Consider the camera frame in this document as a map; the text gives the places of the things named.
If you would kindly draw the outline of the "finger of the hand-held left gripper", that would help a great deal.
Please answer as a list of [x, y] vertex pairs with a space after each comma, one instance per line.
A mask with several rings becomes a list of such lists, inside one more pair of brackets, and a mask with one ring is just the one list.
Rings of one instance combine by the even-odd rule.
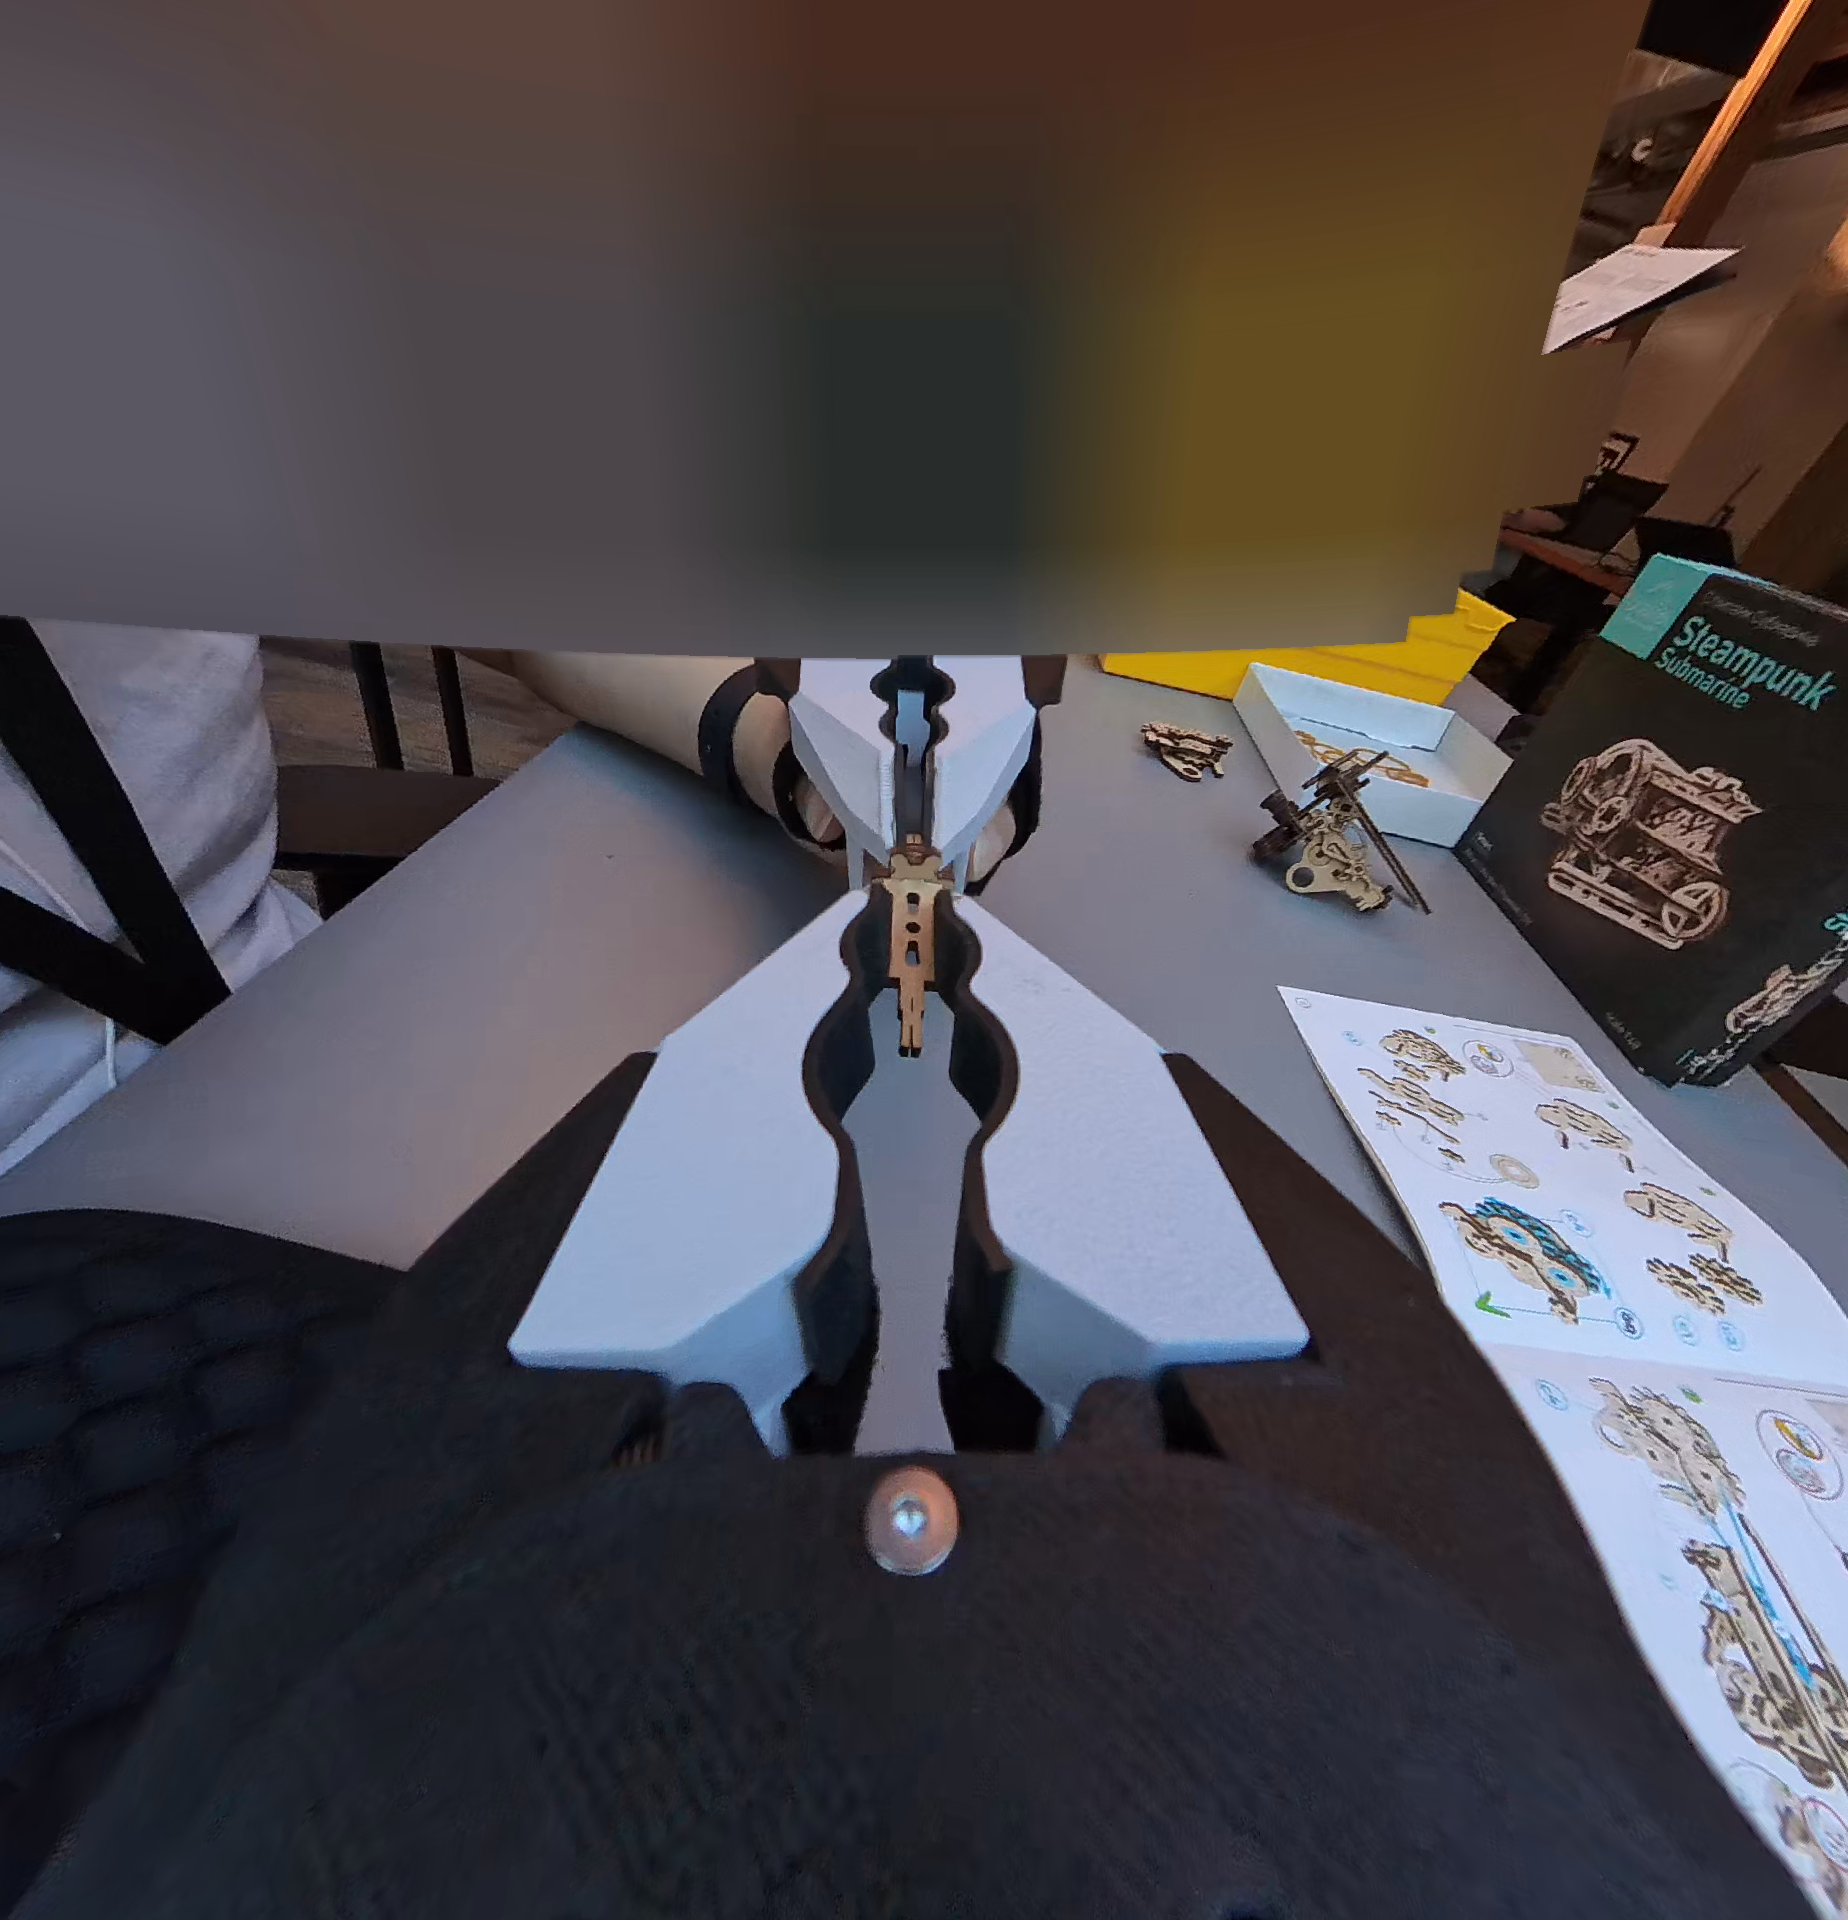
[[924, 745], [915, 758], [915, 833], [966, 892], [969, 850], [1002, 803], [1014, 805], [1020, 850], [1042, 813], [1042, 720], [1025, 660], [924, 660]]
[[895, 845], [889, 697], [874, 688], [893, 660], [805, 660], [790, 703], [797, 760], [844, 835], [847, 885], [887, 868]]

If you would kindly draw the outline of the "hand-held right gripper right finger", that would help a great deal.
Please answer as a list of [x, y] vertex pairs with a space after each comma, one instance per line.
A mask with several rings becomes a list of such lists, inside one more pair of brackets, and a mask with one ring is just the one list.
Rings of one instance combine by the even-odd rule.
[[1025, 1449], [1100, 1379], [1298, 1356], [1309, 1326], [1167, 1054], [976, 904], [937, 906], [969, 1139], [942, 1396]]

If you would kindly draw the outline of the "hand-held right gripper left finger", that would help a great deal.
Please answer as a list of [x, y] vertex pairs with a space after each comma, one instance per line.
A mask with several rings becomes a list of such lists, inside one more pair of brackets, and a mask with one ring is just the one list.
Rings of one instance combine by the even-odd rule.
[[877, 1286], [843, 1117], [874, 1069], [887, 935], [834, 903], [658, 1045], [510, 1356], [737, 1392], [769, 1453], [874, 1346]]

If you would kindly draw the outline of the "small wooden model part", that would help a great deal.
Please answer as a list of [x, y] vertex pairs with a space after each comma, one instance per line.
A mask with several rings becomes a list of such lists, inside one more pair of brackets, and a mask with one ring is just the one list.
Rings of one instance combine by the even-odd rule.
[[895, 848], [881, 886], [889, 904], [887, 976], [896, 993], [896, 1051], [923, 1057], [929, 994], [937, 982], [937, 904], [954, 892], [954, 870], [923, 833]]

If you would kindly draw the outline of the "person's left forearm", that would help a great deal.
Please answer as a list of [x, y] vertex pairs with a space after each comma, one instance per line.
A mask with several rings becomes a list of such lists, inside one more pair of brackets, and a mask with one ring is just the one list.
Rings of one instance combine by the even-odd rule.
[[750, 660], [468, 649], [469, 660], [519, 680], [565, 716], [702, 769], [699, 723], [714, 694]]

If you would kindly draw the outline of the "yellow plastic bin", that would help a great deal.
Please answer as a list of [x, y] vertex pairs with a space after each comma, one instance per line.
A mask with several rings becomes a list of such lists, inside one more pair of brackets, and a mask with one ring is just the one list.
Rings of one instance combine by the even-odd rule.
[[1380, 689], [1440, 706], [1514, 614], [1469, 592], [1459, 592], [1446, 614], [1416, 614], [1406, 636], [1385, 642], [1327, 646], [1258, 646], [1232, 653], [1100, 655], [1107, 675], [1232, 701], [1253, 666], [1273, 666], [1361, 689]]

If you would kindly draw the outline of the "wooden gear model assembly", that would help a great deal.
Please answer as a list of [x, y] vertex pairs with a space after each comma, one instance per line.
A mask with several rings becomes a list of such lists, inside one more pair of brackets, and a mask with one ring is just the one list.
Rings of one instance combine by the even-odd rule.
[[1272, 789], [1263, 799], [1272, 830], [1253, 845], [1253, 860], [1282, 860], [1285, 886], [1296, 896], [1340, 896], [1369, 913], [1402, 893], [1428, 915], [1430, 899], [1361, 803], [1364, 787], [1390, 758], [1383, 747], [1345, 751], [1302, 785], [1300, 802]]

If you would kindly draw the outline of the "white cardboard tray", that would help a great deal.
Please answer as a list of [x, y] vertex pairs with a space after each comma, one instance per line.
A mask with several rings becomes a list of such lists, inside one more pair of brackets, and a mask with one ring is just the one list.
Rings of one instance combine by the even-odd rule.
[[1232, 705], [1296, 802], [1320, 764], [1354, 749], [1388, 749], [1391, 758], [1364, 787], [1361, 803], [1390, 840], [1454, 847], [1511, 764], [1450, 706], [1273, 666], [1253, 666]]

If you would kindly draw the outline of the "model instruction booklet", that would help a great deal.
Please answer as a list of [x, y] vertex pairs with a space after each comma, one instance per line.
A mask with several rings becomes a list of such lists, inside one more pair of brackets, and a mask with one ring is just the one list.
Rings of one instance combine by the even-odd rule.
[[1848, 1318], [1562, 1035], [1282, 988], [1662, 1690], [1848, 1916]]

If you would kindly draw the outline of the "dark wooden chair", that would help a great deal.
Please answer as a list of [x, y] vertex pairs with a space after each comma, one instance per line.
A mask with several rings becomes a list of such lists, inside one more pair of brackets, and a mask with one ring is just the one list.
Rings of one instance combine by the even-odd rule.
[[451, 772], [409, 772], [404, 758], [385, 646], [347, 646], [375, 764], [283, 764], [276, 787], [276, 862], [307, 875], [318, 910], [332, 916], [409, 853], [491, 794], [475, 769], [457, 653], [432, 646]]

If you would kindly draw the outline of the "person's white shirt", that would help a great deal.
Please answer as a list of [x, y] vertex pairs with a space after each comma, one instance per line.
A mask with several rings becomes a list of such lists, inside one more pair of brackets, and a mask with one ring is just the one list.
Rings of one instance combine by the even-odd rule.
[[258, 639], [0, 616], [0, 1176], [318, 927]]

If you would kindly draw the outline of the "black model kit box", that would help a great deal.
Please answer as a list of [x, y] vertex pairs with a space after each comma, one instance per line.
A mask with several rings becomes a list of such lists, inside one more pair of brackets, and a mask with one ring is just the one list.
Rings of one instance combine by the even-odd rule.
[[1648, 561], [1459, 856], [1638, 1072], [1730, 1080], [1848, 975], [1848, 608]]

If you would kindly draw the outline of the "large printed paper sheet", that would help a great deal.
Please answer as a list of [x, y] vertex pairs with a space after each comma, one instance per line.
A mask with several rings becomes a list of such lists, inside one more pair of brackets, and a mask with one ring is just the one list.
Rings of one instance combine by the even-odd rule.
[[1539, 352], [1549, 358], [1705, 291], [1730, 277], [1738, 253], [1642, 244], [1609, 253], [1562, 282]]

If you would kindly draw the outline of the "wooden post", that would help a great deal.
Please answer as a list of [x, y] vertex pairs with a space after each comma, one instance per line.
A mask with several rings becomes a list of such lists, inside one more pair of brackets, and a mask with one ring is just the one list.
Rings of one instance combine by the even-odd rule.
[[1723, 99], [1662, 205], [1662, 219], [1638, 230], [1638, 249], [1705, 249], [1847, 13], [1847, 1], [1789, 1], [1776, 13], [1757, 58]]

